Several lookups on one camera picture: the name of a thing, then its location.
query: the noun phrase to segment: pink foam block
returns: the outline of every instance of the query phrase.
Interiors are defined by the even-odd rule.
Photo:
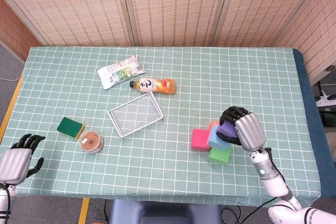
[[[191,149],[194,151],[209,151],[210,147],[206,144],[209,134],[209,130],[194,129],[191,135]]]

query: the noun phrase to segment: plastic bottle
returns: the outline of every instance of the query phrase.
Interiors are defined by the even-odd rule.
[[[176,82],[172,79],[151,79],[140,78],[138,81],[131,81],[130,87],[138,89],[141,92],[162,92],[165,94],[174,94],[176,92]]]

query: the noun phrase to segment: gray carpet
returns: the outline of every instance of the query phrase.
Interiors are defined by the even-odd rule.
[[[23,64],[10,55],[0,46],[0,78],[16,79],[21,75]],[[333,83],[336,78],[328,76],[322,83]],[[17,82],[8,82],[0,80],[0,122],[7,111],[7,107],[12,98]],[[323,86],[327,94],[336,93],[336,86]],[[86,223],[94,221],[104,221],[104,199],[91,199],[87,214]],[[78,223],[82,199],[56,196],[25,196],[17,198],[13,205],[13,211],[9,224],[34,223],[34,224],[53,224],[53,223]],[[110,216],[112,200],[107,203],[107,215]],[[238,214],[236,206],[230,206]],[[336,197],[318,199],[313,207],[327,211],[336,215]],[[247,216],[255,207],[242,207],[241,220]],[[236,219],[230,212],[224,214],[225,223],[234,224]],[[261,208],[256,214],[252,215],[248,224],[271,223],[267,208]]]

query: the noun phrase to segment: green checkered tablecloth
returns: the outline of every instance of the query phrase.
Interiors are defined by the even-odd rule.
[[[107,110],[141,93],[129,81],[104,90],[97,70],[134,54],[144,76],[173,78],[178,87],[155,93],[164,119],[121,139]],[[192,130],[231,105],[257,115],[287,185],[311,204],[320,180],[291,48],[33,47],[0,154],[27,132],[46,136],[31,163],[44,157],[43,168],[20,195],[259,205],[268,195],[249,153],[234,146],[220,165],[190,149]],[[85,154],[58,133],[63,116],[99,132],[102,151]]]

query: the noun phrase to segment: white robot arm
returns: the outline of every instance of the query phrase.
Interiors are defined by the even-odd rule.
[[[250,159],[267,193],[280,200],[268,208],[268,214],[274,224],[332,224],[336,216],[314,208],[301,208],[291,190],[286,186],[285,178],[275,166],[270,148],[264,148],[266,137],[257,117],[244,108],[228,108],[220,117],[220,126],[216,134],[222,140],[241,145],[251,152]],[[238,137],[228,132],[234,129]]]
[[[41,169],[44,162],[42,157],[34,168],[29,169],[29,165],[37,145],[44,139],[44,136],[26,134],[2,156],[0,160],[0,224],[6,224],[9,219],[16,197],[15,186]]]

